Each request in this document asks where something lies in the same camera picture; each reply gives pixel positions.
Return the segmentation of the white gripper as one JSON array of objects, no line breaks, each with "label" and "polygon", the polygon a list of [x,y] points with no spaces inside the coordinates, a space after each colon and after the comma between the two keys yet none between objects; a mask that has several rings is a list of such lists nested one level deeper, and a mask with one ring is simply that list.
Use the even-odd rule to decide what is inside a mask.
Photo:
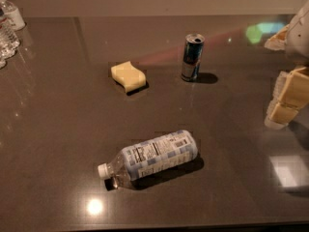
[{"label": "white gripper", "polygon": [[272,100],[267,108],[265,125],[281,130],[309,103],[309,1],[285,25],[265,42],[265,48],[284,50],[297,66],[281,72],[275,82]]}]

